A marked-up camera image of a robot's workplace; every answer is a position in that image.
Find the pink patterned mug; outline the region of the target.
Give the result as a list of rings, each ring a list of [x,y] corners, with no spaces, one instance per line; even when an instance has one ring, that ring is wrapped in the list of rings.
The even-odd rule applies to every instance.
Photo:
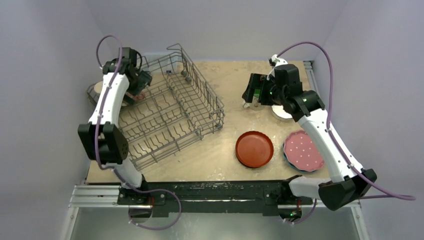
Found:
[[[141,92],[138,95],[132,95],[130,93],[126,93],[123,100],[128,104],[128,105],[133,105],[135,103],[137,103],[138,101],[141,101],[143,99],[145,99],[146,95]]]

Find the beige mug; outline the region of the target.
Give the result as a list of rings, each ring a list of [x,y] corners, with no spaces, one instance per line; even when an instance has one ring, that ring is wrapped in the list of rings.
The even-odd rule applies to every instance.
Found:
[[[93,91],[97,94],[100,95],[103,89],[103,82],[99,81],[97,82],[94,87],[93,87]]]

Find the white floral mug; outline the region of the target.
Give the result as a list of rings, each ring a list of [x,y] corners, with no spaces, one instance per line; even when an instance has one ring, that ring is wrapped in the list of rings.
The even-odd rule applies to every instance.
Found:
[[[253,111],[261,111],[265,107],[266,107],[265,105],[262,105],[262,104],[260,104],[257,101],[253,101],[253,102],[245,102],[245,101],[243,101],[243,103],[242,103],[242,108],[243,109],[250,109],[250,110],[253,110]]]

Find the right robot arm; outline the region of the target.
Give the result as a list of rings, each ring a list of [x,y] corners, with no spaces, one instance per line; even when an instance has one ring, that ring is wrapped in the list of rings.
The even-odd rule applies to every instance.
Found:
[[[252,103],[259,91],[261,105],[282,105],[309,135],[321,154],[329,179],[295,175],[283,180],[280,196],[288,204],[300,197],[317,199],[332,211],[363,197],[377,180],[372,169],[365,169],[351,156],[338,133],[327,123],[328,111],[319,95],[303,90],[298,68],[293,64],[275,65],[270,75],[251,73],[242,99]]]

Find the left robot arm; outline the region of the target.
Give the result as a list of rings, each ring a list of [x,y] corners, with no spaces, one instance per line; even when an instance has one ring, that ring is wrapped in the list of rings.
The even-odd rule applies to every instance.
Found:
[[[130,47],[122,56],[102,67],[101,92],[93,114],[86,124],[80,124],[78,136],[88,158],[102,170],[112,170],[138,205],[146,203],[149,191],[143,187],[144,177],[129,160],[129,142],[119,130],[123,104],[133,105],[142,91],[150,86],[152,76],[141,69],[141,54]]]

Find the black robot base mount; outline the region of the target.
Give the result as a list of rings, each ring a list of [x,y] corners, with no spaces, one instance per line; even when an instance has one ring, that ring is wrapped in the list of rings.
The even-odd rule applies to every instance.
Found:
[[[117,204],[152,206],[153,217],[170,213],[262,214],[265,217],[300,218],[309,197],[288,194],[284,180],[146,182],[142,192],[119,188]]]

